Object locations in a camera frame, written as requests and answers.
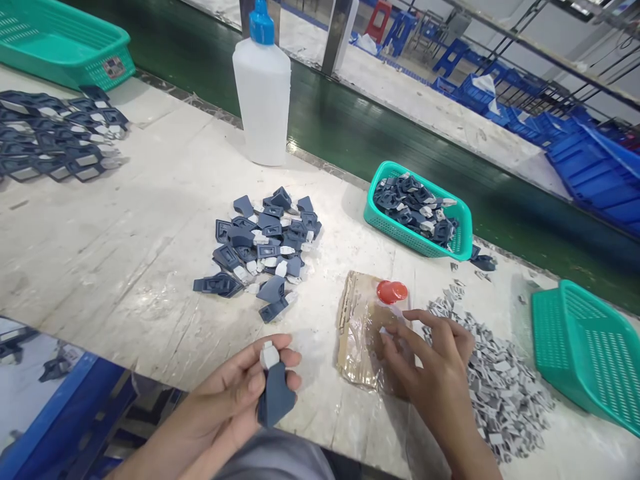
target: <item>conveyor belt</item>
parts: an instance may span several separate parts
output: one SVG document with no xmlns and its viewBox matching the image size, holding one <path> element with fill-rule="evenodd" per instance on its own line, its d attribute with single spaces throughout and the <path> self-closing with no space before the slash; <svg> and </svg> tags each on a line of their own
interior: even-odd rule
<svg viewBox="0 0 640 480">
<path fill-rule="evenodd" d="M 176 0 L 66 2 L 126 29 L 140 68 L 240 115 L 237 31 Z M 476 235 L 640 313 L 638 241 L 297 62 L 289 136 L 365 180 L 401 163 L 463 198 Z"/>
</svg>

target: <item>red stool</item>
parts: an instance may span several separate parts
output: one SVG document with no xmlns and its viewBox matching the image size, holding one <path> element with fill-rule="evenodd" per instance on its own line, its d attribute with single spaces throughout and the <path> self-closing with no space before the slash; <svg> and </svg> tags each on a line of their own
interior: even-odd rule
<svg viewBox="0 0 640 480">
<path fill-rule="evenodd" d="M 378 12 L 383 12 L 385 17 L 382 19 L 382 25 L 377 27 L 374 22 L 376 17 L 378 16 Z M 382 42 L 382 37 L 385 34 L 385 28 L 387 26 L 387 20 L 391 16 L 391 4 L 385 2 L 384 0 L 378 0 L 375 8 L 373 9 L 373 14 L 369 20 L 369 24 L 367 25 L 367 29 L 365 30 L 365 35 L 369 34 L 369 36 L 376 43 Z"/>
</svg>

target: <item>person's left hand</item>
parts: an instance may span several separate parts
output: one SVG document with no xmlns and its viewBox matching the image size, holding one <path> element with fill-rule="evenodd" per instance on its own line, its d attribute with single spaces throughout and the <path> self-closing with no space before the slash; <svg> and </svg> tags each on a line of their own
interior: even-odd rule
<svg viewBox="0 0 640 480">
<path fill-rule="evenodd" d="M 149 441 L 114 471 L 115 478 L 212 478 L 260 428 L 256 406 L 265 389 L 265 375 L 259 360 L 268 340 L 286 367 L 300 364 L 300 353 L 287 348 L 290 335 L 271 335 L 252 343 L 210 374 Z M 287 371 L 291 390 L 301 384 L 298 374 Z M 127 463 L 134 463 L 133 468 L 124 468 Z"/>
</svg>

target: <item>blue bottle cap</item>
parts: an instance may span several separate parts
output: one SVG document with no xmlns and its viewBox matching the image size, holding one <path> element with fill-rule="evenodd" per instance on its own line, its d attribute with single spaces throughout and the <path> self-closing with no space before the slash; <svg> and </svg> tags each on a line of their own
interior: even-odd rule
<svg viewBox="0 0 640 480">
<path fill-rule="evenodd" d="M 267 12 L 266 0 L 255 0 L 255 10 L 249 14 L 249 31 L 254 42 L 273 45 L 273 20 Z"/>
</svg>

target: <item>white table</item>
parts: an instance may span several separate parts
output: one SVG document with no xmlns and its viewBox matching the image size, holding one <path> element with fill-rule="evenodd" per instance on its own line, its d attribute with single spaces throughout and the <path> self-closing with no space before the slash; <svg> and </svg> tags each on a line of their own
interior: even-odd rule
<svg viewBox="0 0 640 480">
<path fill-rule="evenodd" d="M 4 68 L 0 84 L 76 96 Z M 241 131 L 138 80 L 110 96 L 134 122 L 118 144 L 129 159 L 119 170 L 87 184 L 0 185 L 0 313 L 185 390 L 254 339 L 291 332 L 304 383 L 280 428 L 401 478 L 447 478 L 412 407 L 356 388 L 334 368 L 347 272 L 406 283 L 414 307 L 460 279 L 466 310 L 531 362 L 529 306 L 517 300 L 530 292 L 530 270 L 496 253 L 493 282 L 469 263 L 452 273 L 448 260 L 424 258 L 368 226 L 362 188 L 292 155 L 284 168 L 254 165 L 241 154 Z M 191 287 L 211 268 L 215 219 L 228 218 L 236 198 L 261 199 L 281 185 L 311 197 L 323 234 L 305 256 L 298 302 L 264 325 L 252 295 L 222 299 Z M 533 280 L 556 285 L 544 274 Z M 637 479 L 640 439 L 570 404 L 549 420 L 546 450 L 504 465 L 506 479 Z"/>
</svg>

